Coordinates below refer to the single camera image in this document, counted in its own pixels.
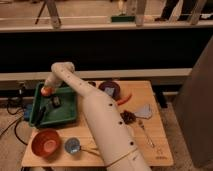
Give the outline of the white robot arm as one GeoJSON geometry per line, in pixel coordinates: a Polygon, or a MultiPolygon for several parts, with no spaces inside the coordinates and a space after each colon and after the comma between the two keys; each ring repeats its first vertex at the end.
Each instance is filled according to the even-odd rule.
{"type": "Polygon", "coordinates": [[[82,110],[107,171],[152,171],[117,108],[106,93],[74,74],[72,62],[56,62],[45,86],[63,82],[82,97],[82,110]]]}

